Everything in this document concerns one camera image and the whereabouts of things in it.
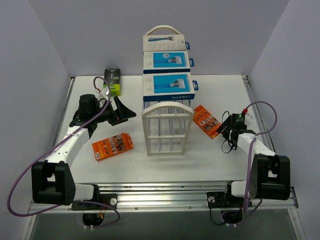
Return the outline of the orange razor box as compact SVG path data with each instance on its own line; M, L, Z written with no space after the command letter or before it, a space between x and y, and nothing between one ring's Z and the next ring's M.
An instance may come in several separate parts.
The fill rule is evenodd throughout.
M94 142L92 148L95 160L100 162L134 149L134 144L128 133L120 133Z
M219 135L218 128L222 125L202 105L198 105L193 109L193 122L211 139Z

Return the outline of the blue Harry's razor box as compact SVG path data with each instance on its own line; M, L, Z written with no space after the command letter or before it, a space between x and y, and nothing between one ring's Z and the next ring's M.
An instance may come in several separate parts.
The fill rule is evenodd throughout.
M189 72L154 73L142 76L144 102L193 100L198 82Z
M195 66L187 51L145 51L143 74L188 73Z

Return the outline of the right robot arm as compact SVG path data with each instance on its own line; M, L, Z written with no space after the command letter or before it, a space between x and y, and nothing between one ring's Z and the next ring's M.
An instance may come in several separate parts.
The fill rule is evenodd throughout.
M223 203L234 206L243 199L243 209L253 199L286 201L291 195L291 163L258 140L258 134L248 129L244 113L229 115L217 132L231 151L241 149L247 154L246 179L234 181L222 193Z

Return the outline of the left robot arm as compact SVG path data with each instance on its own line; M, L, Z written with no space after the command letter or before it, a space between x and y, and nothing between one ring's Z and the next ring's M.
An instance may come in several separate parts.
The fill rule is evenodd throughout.
M99 123L108 122L115 126L136 117L137 114L118 97L114 97L114 102L116 108L109 102L100 106L95 95L80 96L78 109L60 145L31 167L32 198L36 204L68 206L80 202L90 210L100 206L102 197L98 186L75 183L70 165Z

